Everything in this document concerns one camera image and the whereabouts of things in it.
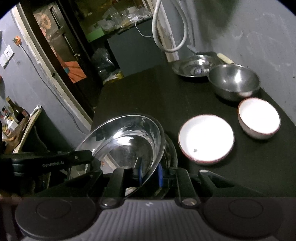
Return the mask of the orange wall plug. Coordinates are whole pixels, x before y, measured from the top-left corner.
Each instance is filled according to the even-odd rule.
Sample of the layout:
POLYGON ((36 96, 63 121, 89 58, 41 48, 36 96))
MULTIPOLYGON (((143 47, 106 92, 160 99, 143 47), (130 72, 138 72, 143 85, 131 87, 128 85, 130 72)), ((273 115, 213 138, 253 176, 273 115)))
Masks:
POLYGON ((20 36, 15 36, 13 39, 13 42, 17 45, 17 46, 21 46, 22 45, 22 40, 20 38, 20 36))

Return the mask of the wooden cutting board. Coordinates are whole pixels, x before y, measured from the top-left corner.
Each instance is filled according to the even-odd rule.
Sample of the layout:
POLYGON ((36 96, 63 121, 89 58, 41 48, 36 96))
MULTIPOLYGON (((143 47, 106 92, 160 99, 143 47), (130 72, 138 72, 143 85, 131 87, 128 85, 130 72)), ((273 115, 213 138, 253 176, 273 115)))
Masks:
POLYGON ((3 142, 9 142, 9 144, 16 144, 18 145, 21 141, 23 132, 26 128, 26 125, 29 121, 29 116, 24 117, 21 122, 18 124, 18 126, 12 131, 10 136, 8 138, 3 138, 3 142))

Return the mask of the wooden side counter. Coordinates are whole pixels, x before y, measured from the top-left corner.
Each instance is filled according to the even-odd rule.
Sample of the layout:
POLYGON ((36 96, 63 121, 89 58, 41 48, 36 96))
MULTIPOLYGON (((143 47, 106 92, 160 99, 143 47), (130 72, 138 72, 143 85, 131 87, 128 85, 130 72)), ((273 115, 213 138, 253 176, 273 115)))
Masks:
POLYGON ((31 113, 31 115, 29 116, 30 118, 29 118, 29 121, 26 125, 24 132, 23 132, 20 143, 18 145, 16 145, 16 144, 9 144, 9 142, 6 142, 6 149, 4 151, 5 154, 15 154, 15 153, 21 152, 29 133, 30 133, 31 129, 33 128, 33 126, 34 126, 37 118, 41 114, 41 112, 42 112, 42 106, 38 104, 35 107, 35 109, 33 110, 33 112, 31 113))

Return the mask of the green box on shelf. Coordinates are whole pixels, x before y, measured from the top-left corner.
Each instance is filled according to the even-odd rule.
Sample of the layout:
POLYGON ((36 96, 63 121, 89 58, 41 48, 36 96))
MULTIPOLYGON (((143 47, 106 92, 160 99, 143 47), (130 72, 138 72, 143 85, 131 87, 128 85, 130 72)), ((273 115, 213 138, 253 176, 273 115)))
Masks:
POLYGON ((94 31, 92 31, 91 33, 88 33, 86 35, 86 39, 88 40, 88 42, 92 42, 104 35, 105 35, 104 30, 102 28, 97 28, 94 31))

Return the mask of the white wall switch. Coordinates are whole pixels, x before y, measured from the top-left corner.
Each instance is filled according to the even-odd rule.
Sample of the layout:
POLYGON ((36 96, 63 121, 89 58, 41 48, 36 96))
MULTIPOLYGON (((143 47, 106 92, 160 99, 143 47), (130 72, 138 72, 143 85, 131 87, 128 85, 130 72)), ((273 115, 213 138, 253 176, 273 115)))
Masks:
POLYGON ((6 68, 10 59, 13 56, 14 56, 14 51, 13 51, 12 47, 10 45, 8 45, 0 57, 0 64, 1 64, 2 68, 6 68))

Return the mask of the deep steel bowl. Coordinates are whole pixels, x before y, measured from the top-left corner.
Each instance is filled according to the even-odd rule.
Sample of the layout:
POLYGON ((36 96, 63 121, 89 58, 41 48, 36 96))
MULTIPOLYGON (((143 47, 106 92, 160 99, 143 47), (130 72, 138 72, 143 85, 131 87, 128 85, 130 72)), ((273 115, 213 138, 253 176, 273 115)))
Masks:
POLYGON ((221 64, 208 73, 214 92, 225 100, 241 101, 254 96, 260 89, 257 74, 241 65, 221 64))

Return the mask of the dark glass bottle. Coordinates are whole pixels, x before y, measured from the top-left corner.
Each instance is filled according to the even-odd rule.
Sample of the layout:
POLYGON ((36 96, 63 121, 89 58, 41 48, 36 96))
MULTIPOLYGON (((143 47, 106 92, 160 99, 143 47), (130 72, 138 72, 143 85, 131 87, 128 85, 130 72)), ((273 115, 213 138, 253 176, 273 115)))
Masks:
POLYGON ((19 122, 22 121, 25 117, 30 116, 25 109, 16 105, 9 97, 6 98, 6 101, 11 106, 14 115, 19 122))

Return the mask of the dark cabinet in doorway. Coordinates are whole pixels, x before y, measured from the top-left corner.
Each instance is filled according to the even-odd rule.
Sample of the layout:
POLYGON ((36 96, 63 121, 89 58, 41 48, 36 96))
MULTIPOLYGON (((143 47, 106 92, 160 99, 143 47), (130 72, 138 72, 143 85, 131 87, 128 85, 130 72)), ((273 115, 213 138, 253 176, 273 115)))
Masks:
POLYGON ((151 19, 113 35, 108 44, 124 77, 167 63, 154 42, 151 19))

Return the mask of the steel plate with sticker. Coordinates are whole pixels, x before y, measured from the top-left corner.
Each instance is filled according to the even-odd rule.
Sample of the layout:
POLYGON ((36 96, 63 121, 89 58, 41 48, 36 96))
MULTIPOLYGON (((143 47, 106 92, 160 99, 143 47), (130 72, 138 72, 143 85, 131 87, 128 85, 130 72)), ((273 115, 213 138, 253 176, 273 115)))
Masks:
POLYGON ((221 64, 218 57, 198 54, 186 59, 180 59, 172 64, 172 70, 183 77, 203 77, 207 76, 210 70, 221 64))

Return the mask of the white ceramic bowl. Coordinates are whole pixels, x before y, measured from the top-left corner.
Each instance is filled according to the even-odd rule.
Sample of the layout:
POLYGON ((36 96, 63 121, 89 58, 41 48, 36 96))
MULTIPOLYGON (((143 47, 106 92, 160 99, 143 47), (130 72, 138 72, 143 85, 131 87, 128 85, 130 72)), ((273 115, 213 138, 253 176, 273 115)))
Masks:
POLYGON ((280 129, 281 119, 277 110, 260 98, 246 98, 237 109, 238 121, 248 136, 257 140, 267 140, 280 129))
POLYGON ((201 165, 213 165, 232 151, 235 136, 232 127, 217 115, 203 114, 187 120, 179 130, 182 153, 201 165))

